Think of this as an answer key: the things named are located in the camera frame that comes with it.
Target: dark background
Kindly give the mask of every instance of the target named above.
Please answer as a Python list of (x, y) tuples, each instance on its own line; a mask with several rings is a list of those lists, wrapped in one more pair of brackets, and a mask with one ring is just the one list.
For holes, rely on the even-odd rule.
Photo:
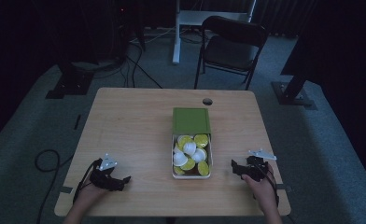
[[(71, 62), (97, 63), (123, 47), (116, 27), (125, 23), (113, 14), (113, 1), (41, 2), (48, 22), (32, 1), (0, 1), (0, 131), (61, 53)], [(144, 26), (175, 26), (175, 1), (139, 2)], [(182, 1), (181, 7), (195, 2)], [(245, 6), (247, 1), (204, 2), (210, 10), (243, 11)], [(322, 87), (366, 168), (366, 0), (260, 0), (253, 16), (271, 35), (300, 36), (282, 73)], [(55, 35), (45, 25), (50, 22)], [(63, 52), (56, 50), (55, 37)]]

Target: gray carpet floor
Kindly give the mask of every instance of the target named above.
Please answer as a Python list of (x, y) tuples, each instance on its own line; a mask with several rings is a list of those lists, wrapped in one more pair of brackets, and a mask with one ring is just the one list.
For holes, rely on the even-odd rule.
[[(61, 162), (74, 154), (101, 87), (192, 89), (200, 45), (199, 36), (185, 34), (180, 64), (172, 64), (174, 39), (168, 35), (150, 39), (138, 64), (130, 61), (115, 70), (77, 63), (83, 69), (97, 69), (87, 95), (66, 95), (45, 99), (61, 72), (50, 68), (32, 87), (14, 116), (0, 133), (0, 223), (35, 223), (53, 172), (35, 168), (36, 155), (45, 149), (59, 152)], [(284, 223), (366, 223), (366, 172), (341, 124), (333, 114), (321, 88), (307, 82), (304, 90), (317, 110), (298, 105), (280, 105), (271, 82), (289, 82), (280, 76), (295, 39), (270, 36), (260, 56), (249, 87), (256, 94), (278, 166), (288, 190), (290, 217)], [(128, 55), (136, 61), (140, 51), (130, 46)], [(200, 76), (199, 89), (244, 89), (243, 77), (208, 70)], [(81, 120), (76, 127), (77, 116)], [(56, 156), (38, 159), (43, 168), (52, 168)], [(61, 223), (53, 208), (70, 162), (61, 167), (44, 205), (41, 223)], [(83, 223), (165, 223), (163, 217), (86, 217)], [(178, 217), (176, 223), (263, 223), (262, 217)]]

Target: wooden table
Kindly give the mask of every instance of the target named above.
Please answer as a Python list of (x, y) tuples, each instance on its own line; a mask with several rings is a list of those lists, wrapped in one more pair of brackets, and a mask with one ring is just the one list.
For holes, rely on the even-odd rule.
[[(212, 105), (204, 105), (209, 98)], [(208, 179), (172, 176), (173, 107), (204, 107), (212, 130), (213, 169)], [(232, 173), (231, 159), (246, 164), (249, 150), (273, 153), (256, 97), (251, 91), (102, 88), (97, 92), (65, 187), (75, 188), (89, 165), (105, 153), (119, 164), (112, 176), (130, 175), (124, 191), (112, 191), (88, 216), (195, 217), (262, 215), (252, 192)], [(282, 179), (270, 161), (278, 184)], [(75, 190), (60, 193), (57, 216), (72, 206)], [(278, 190), (279, 212), (287, 215), (286, 192)]]

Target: chair seat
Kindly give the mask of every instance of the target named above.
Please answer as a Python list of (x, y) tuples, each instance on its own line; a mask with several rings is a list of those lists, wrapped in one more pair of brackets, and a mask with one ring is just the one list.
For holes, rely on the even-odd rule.
[(204, 61), (239, 71), (252, 66), (256, 47), (234, 43), (219, 35), (212, 36), (204, 52)]

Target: chair backrest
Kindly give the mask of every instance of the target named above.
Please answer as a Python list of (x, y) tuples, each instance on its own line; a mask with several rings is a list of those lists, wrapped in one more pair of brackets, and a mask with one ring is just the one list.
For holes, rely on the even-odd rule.
[(232, 42), (249, 44), (262, 48), (268, 33), (264, 27), (247, 21), (236, 21), (220, 16), (210, 16), (204, 20), (202, 31), (210, 30)]

